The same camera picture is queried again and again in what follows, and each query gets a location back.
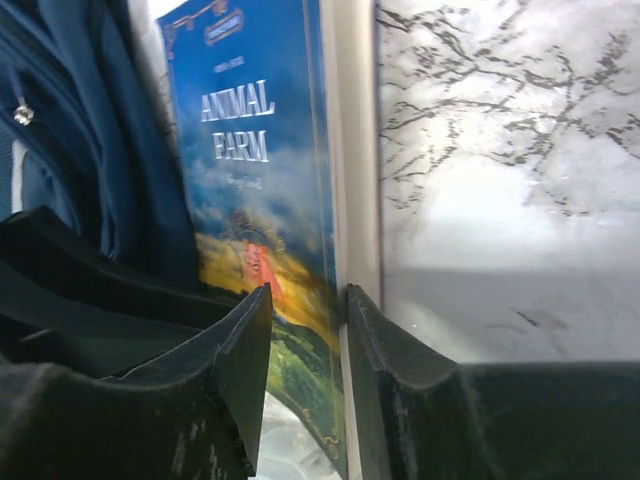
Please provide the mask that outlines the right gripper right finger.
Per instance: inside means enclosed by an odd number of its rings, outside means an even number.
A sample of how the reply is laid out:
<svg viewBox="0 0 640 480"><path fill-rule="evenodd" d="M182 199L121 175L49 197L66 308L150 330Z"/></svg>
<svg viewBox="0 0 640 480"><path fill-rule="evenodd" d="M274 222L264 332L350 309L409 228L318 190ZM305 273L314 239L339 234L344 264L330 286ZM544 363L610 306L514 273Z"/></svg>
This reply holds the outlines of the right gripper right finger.
<svg viewBox="0 0 640 480"><path fill-rule="evenodd" d="M346 290L366 479L635 479L635 361L455 362Z"/></svg>

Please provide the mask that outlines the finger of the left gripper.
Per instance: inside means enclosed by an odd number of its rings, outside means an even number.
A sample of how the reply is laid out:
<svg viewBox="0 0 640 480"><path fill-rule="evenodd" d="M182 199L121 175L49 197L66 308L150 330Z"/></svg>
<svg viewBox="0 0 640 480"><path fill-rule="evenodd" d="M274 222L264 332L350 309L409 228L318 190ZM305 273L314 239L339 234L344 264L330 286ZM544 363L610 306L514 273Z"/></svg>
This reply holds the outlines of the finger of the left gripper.
<svg viewBox="0 0 640 480"><path fill-rule="evenodd" d="M46 207L1 223L1 353L10 361L115 375L231 309L110 261Z"/></svg>

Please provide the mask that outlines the blue animal farm book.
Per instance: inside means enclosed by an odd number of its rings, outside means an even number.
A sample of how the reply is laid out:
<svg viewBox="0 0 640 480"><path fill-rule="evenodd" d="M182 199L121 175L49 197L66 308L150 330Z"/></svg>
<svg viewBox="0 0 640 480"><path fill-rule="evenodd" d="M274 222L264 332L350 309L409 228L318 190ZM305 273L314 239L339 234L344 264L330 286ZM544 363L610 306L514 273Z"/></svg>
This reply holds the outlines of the blue animal farm book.
<svg viewBox="0 0 640 480"><path fill-rule="evenodd" d="M271 290L257 475L360 479L347 337L347 60L337 1L178 1L158 20L214 292Z"/></svg>

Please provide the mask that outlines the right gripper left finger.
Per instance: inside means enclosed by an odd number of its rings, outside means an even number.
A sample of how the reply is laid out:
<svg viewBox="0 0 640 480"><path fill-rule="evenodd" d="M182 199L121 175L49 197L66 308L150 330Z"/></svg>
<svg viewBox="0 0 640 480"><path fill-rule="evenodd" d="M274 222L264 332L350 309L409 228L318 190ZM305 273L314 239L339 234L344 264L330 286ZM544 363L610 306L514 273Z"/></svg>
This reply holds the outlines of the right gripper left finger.
<svg viewBox="0 0 640 480"><path fill-rule="evenodd" d="M257 470L272 296L122 377L52 363L1 370L5 479L247 479Z"/></svg>

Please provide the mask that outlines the navy blue student backpack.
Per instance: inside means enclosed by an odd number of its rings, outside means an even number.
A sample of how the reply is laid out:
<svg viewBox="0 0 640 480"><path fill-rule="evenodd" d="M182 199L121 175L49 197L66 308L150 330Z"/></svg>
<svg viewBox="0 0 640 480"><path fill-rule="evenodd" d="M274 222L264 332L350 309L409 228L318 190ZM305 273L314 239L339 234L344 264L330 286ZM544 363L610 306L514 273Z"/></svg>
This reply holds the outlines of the navy blue student backpack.
<svg viewBox="0 0 640 480"><path fill-rule="evenodd" d="M125 2L3 2L1 126L27 151L25 209L46 206L109 260L197 288L193 226Z"/></svg>

